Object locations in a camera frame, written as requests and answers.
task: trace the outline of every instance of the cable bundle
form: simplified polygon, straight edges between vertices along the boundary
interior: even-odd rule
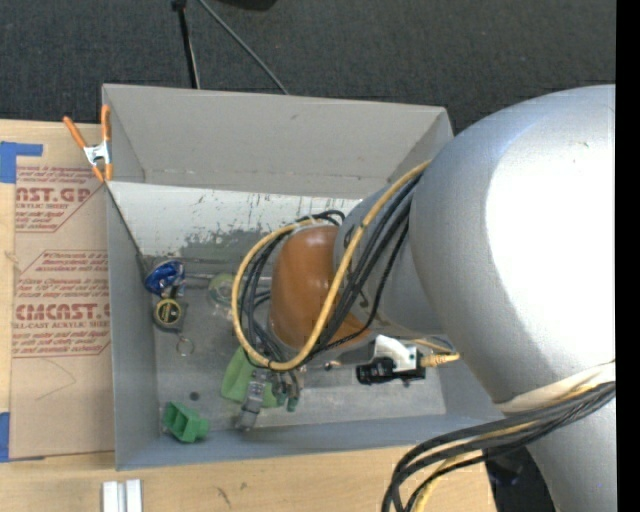
[[[615,395],[615,382],[600,384],[548,407],[458,430],[417,445],[394,469],[382,502],[382,512],[389,512],[392,506],[396,512],[421,512],[433,492],[434,483],[442,475],[514,452],[599,410]],[[480,455],[461,460],[478,450],[482,452]],[[413,491],[404,504],[400,496],[402,484],[418,471],[437,462],[442,464]]]
[[[270,339],[269,333],[260,327],[254,317],[254,312],[257,306],[266,302],[270,298],[269,292],[258,293],[257,291],[260,276],[262,275],[269,256],[290,233],[301,227],[318,222],[336,223],[337,221],[334,218],[336,215],[339,215],[341,218],[344,218],[344,216],[336,211],[328,211],[299,219],[292,224],[270,233],[260,240],[247,253],[240,264],[234,279],[231,292],[231,312],[234,330],[238,337],[238,341],[256,365],[269,368],[276,372],[288,372],[294,370],[306,364],[320,352],[335,348],[338,345],[353,339],[371,324],[380,302],[386,278],[391,271],[395,258],[408,231],[408,217],[413,189],[427,165],[428,162],[415,167],[398,181],[393,183],[387,190],[385,190],[382,196],[369,210],[362,222],[357,226],[351,241],[345,250],[343,258],[340,261],[340,265],[338,266],[336,275],[331,283],[320,315],[309,339],[307,340],[307,343],[299,353],[289,361],[282,360],[282,354],[279,353],[275,340]],[[369,241],[364,246],[362,255],[355,270],[349,273],[349,266],[352,262],[353,254],[356,248],[359,247],[365,230],[372,221],[376,219],[383,208],[386,208],[386,210],[381,214],[379,222],[376,223],[376,227],[369,237]],[[332,337],[344,322],[344,319],[348,315],[351,306],[358,297],[358,294],[362,291],[362,287],[369,278],[375,264],[379,261],[383,251],[387,248],[393,237],[397,235],[399,230],[400,235],[398,236],[396,244],[386,263],[383,277],[376,292],[374,306],[366,325],[358,332],[335,342],[331,342]],[[340,290],[340,286],[343,284],[345,277],[346,284],[344,285],[340,301],[338,302],[333,315],[330,315],[331,309]],[[243,281],[244,286],[242,293],[240,293],[240,287]],[[247,330],[243,326],[244,314],[246,314],[248,319]]]

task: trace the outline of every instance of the yellow cable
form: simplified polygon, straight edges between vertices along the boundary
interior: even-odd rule
[[[450,363],[452,361],[457,361],[458,359],[460,359],[460,354],[458,352],[451,352],[448,347],[440,345],[439,343],[435,343],[429,339],[414,339],[409,343],[424,345],[425,347],[429,347],[432,350],[439,351],[438,354],[430,354],[420,359],[420,366],[423,366],[425,368],[433,368],[435,366],[440,366],[441,364]]]
[[[508,428],[503,428],[500,430],[496,430],[494,432],[488,432],[486,434],[483,434],[481,436],[477,436],[474,438],[474,441],[481,441],[484,439],[491,439],[493,437],[498,437],[501,435],[506,435],[506,434],[511,434],[511,433],[515,433],[515,432],[519,432],[520,430],[524,430],[525,428],[530,427],[531,425],[534,425],[535,423],[537,423],[537,421],[529,421],[527,423],[523,423],[521,425],[514,425],[513,427],[508,427]],[[437,453],[438,451],[441,450],[445,450],[448,448],[451,448],[453,446],[459,445],[464,443],[467,440],[458,440],[455,443],[448,443],[447,445],[441,446],[439,447],[438,450],[436,450],[435,452]],[[448,468],[449,466],[452,466],[454,464],[456,464],[460,459],[468,456],[469,454],[460,454],[460,455],[454,455],[453,457],[449,457],[448,459],[445,459],[434,471],[435,473],[438,473],[439,471]],[[416,498],[416,501],[413,504],[413,507],[411,508],[411,512],[424,512],[424,510],[426,509],[427,506],[427,501],[429,501],[429,499],[431,498],[431,496],[433,495],[433,491],[437,485],[437,483],[440,481],[440,478],[443,475],[437,476],[435,477],[431,482],[429,482],[424,489],[422,489],[422,491],[420,492],[420,494],[418,495],[418,497]]]
[[[300,352],[298,352],[298,354],[294,358],[290,359],[289,361],[285,361],[285,362],[272,361],[266,358],[264,355],[260,354],[251,346],[251,344],[245,337],[244,332],[242,331],[241,319],[240,319],[240,314],[238,310],[239,290],[240,290],[240,285],[242,283],[242,277],[247,267],[249,266],[251,259],[262,247],[264,247],[266,244],[268,244],[273,239],[277,238],[283,233],[288,233],[289,231],[293,231],[299,226],[310,224],[315,221],[313,220],[303,221],[300,223],[290,224],[288,226],[285,226],[284,228],[280,228],[279,230],[274,231],[273,233],[267,235],[262,240],[260,240],[249,251],[249,253],[247,253],[244,260],[240,264],[240,267],[238,267],[238,271],[236,273],[235,279],[233,280],[233,287],[231,289],[231,313],[232,313],[232,319],[233,319],[233,328],[235,330],[236,336],[238,337],[238,342],[247,351],[249,357],[251,357],[257,364],[265,367],[269,367],[272,370],[276,370],[276,371],[289,371],[300,366],[300,364],[309,355],[311,350],[313,350],[313,347],[315,346],[315,344],[318,342],[318,339],[320,338],[322,330],[326,325],[327,318],[331,313],[331,308],[334,305],[336,296],[338,295],[338,291],[340,289],[342,279],[344,278],[347,272],[347,269],[349,268],[349,264],[351,263],[353,254],[356,248],[358,247],[360,240],[364,236],[364,232],[367,229],[367,226],[371,223],[371,221],[375,218],[375,216],[380,212],[380,210],[382,210],[384,205],[387,202],[389,202],[389,200],[398,192],[398,190],[400,190],[400,188],[404,186],[408,181],[418,176],[422,171],[424,171],[427,168],[428,165],[429,165],[429,162],[424,162],[414,167],[413,169],[411,169],[408,173],[403,175],[399,180],[394,182],[371,207],[367,215],[362,220],[361,224],[358,226],[358,229],[354,233],[351,242],[347,246],[347,249],[345,250],[344,255],[342,256],[342,260],[340,261],[340,265],[338,266],[336,275],[333,278],[333,281],[331,282],[331,286],[329,287],[329,293],[327,294],[327,298],[325,299],[324,304],[322,305],[322,309],[320,310],[318,320],[316,321],[313,327],[313,330],[311,331],[311,335],[309,336],[309,339],[305,343],[304,347],[302,347]]]
[[[445,354],[451,353],[451,350],[449,349],[449,347],[445,347],[444,345],[440,345],[439,343],[435,343],[429,339],[418,338],[418,339],[409,341],[409,343],[415,343],[416,345],[424,345],[425,347],[432,348],[433,350],[438,350]]]
[[[454,455],[453,457],[449,457],[436,468],[434,473],[437,473],[438,471],[441,471],[449,466],[452,466],[453,464],[458,462],[461,458],[462,458],[462,455]],[[414,502],[413,507],[411,507],[411,512],[424,512],[424,510],[427,507],[427,501],[429,501],[429,499],[433,495],[433,491],[435,490],[436,485],[438,484],[439,481],[440,481],[440,477],[436,477],[431,482],[429,482],[424,489],[422,489],[422,491],[418,495],[418,498]]]

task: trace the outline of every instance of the clamp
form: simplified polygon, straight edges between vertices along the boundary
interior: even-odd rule
[[[105,180],[111,181],[113,177],[113,163],[111,162],[111,109],[109,105],[102,105],[100,112],[100,124],[102,126],[102,142],[95,146],[88,146],[84,137],[78,130],[78,127],[74,124],[70,117],[64,116],[62,122],[67,126],[71,132],[73,140],[84,151],[84,154],[91,164],[91,170],[96,178],[104,183]],[[98,160],[104,160],[104,173],[100,171],[97,166]]]

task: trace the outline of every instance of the metal bracket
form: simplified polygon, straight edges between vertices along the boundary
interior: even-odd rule
[[[108,141],[102,141],[97,146],[84,147],[82,150],[93,165],[96,165],[100,159],[107,164],[111,163],[111,144]]]
[[[103,482],[102,512],[142,512],[142,480]]]
[[[242,404],[236,428],[249,430],[255,425],[264,402],[264,391],[269,380],[269,373],[270,371],[265,368],[256,368],[253,371],[253,379],[249,382],[247,396]]]

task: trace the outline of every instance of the brown rubber object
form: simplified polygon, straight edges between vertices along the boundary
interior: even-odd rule
[[[300,230],[285,242],[276,258],[271,283],[271,328],[282,342],[296,350],[305,345],[327,297],[333,279],[333,245],[337,235],[337,226]],[[362,327],[349,313],[331,341]],[[358,343],[369,334],[365,330],[343,346]]]

